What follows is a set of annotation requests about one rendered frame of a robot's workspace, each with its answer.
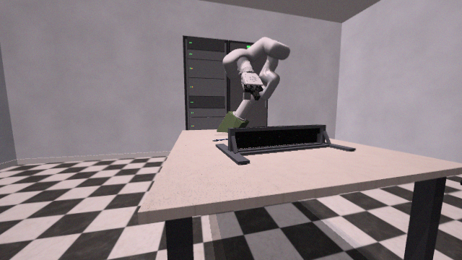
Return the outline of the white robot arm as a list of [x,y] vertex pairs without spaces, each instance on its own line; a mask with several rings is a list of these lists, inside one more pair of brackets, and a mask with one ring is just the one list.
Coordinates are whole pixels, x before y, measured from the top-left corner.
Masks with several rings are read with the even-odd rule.
[[[241,76],[243,72],[251,72],[253,68],[250,62],[255,62],[262,55],[267,55],[266,63],[264,64],[259,77],[263,84],[263,91],[259,92],[260,99],[268,100],[277,85],[279,84],[280,77],[275,73],[275,69],[279,60],[285,60],[289,54],[290,49],[276,40],[270,38],[261,38],[248,49],[236,49],[227,54],[223,59],[223,66],[229,79],[236,79]],[[245,56],[240,58],[241,56]],[[238,59],[237,63],[236,60]],[[233,111],[234,116],[241,121],[246,121],[246,116],[249,114],[252,107],[256,104],[253,95],[249,91],[243,92],[243,101],[236,111]]]

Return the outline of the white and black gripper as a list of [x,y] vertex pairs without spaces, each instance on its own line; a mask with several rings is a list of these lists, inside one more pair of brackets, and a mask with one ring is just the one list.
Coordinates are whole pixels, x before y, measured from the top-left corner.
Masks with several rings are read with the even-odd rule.
[[254,71],[245,71],[241,75],[241,82],[243,89],[249,91],[255,100],[259,100],[259,92],[263,91],[263,83],[259,76]]

